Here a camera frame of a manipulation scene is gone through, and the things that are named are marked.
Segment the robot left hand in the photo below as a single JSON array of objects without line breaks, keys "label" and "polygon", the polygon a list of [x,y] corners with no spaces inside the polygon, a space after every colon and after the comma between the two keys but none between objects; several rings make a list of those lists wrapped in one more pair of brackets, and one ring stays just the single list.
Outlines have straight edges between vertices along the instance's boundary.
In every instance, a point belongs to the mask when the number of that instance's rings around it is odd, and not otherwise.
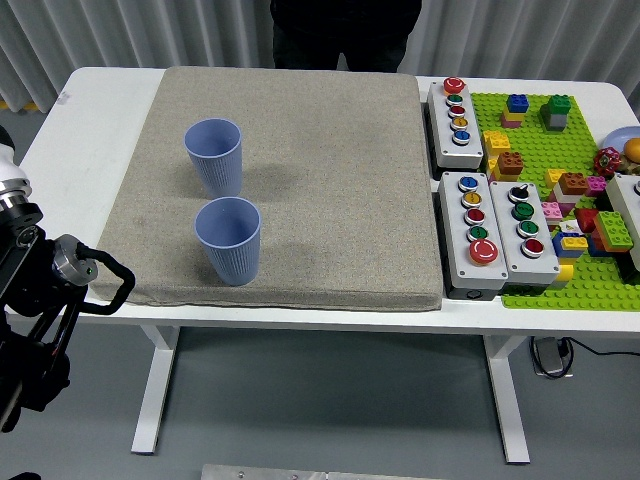
[{"label": "robot left hand", "polygon": [[1,181],[26,180],[24,171],[14,163],[15,144],[8,131],[0,126]]}]

